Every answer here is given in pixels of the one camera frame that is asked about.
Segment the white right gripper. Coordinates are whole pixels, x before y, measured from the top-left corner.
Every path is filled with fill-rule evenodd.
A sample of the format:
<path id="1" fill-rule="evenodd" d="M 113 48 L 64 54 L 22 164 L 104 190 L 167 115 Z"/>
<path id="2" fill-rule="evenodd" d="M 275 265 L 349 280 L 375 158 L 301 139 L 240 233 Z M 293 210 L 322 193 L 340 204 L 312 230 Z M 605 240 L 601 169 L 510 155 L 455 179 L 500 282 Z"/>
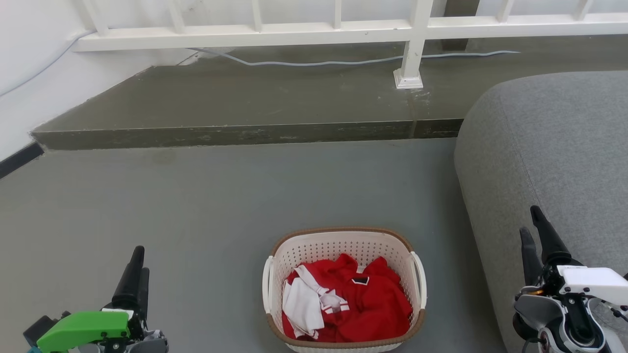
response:
<path id="1" fill-rule="evenodd" d="M 541 208 L 530 208 L 541 241 L 541 258 L 528 228 L 520 228 L 525 286 L 535 286 L 547 296 L 575 294 L 594 297 L 618 306 L 628 305 L 628 282 L 606 267 L 568 265 L 572 255 Z M 543 270 L 543 265 L 554 265 Z"/>

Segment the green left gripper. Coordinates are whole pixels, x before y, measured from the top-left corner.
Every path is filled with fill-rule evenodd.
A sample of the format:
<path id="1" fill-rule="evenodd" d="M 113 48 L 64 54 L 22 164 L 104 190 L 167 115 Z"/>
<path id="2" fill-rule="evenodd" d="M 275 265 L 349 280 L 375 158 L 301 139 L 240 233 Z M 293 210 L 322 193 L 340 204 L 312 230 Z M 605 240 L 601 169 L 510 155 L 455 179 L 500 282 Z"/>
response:
<path id="1" fill-rule="evenodd" d="M 65 311 L 61 319 L 44 315 L 23 331 L 31 353 L 68 353 L 96 348 L 100 353 L 128 353 L 147 336 L 150 269 L 144 247 L 136 246 L 111 299 L 113 308 Z"/>

